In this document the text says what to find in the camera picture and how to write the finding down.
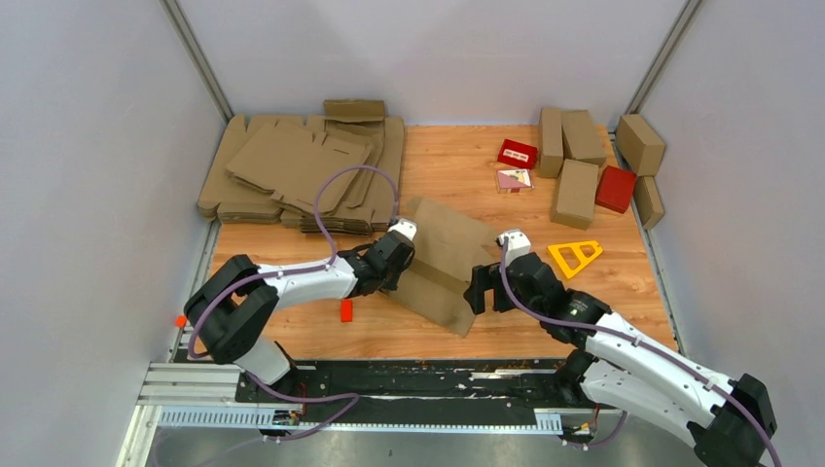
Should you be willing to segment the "brown cardboard box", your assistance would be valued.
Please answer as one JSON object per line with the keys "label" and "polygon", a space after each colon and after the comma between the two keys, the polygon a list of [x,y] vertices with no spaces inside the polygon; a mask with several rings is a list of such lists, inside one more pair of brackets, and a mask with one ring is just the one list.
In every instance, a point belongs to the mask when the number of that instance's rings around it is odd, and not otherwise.
{"label": "brown cardboard box", "polygon": [[407,213],[417,226],[414,258],[386,296],[464,338],[476,315],[463,294],[473,267],[494,261],[487,249],[497,230],[430,198],[412,198]]}

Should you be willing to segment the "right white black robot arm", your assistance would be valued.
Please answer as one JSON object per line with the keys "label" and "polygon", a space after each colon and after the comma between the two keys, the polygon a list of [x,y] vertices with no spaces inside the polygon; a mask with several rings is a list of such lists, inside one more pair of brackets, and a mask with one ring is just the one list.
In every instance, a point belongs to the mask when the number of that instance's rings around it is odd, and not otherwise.
{"label": "right white black robot arm", "polygon": [[476,314],[486,291],[494,310],[520,309],[574,346],[555,381],[564,404],[588,399],[632,413],[679,438],[705,466],[759,466],[764,455],[780,465],[770,393],[757,377],[730,377],[650,339],[607,303],[565,287],[534,253],[473,267],[464,298]]}

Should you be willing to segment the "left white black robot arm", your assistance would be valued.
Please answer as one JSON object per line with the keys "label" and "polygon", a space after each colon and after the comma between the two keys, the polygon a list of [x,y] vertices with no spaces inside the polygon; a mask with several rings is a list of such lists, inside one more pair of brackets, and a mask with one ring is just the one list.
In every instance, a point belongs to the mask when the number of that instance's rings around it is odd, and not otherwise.
{"label": "left white black robot arm", "polygon": [[288,401],[298,376],[288,354],[263,336],[271,315],[294,305],[396,289],[412,263],[415,232],[415,225],[400,222],[372,243],[289,266],[233,256],[188,299],[183,313],[213,362],[236,364],[273,401]]}

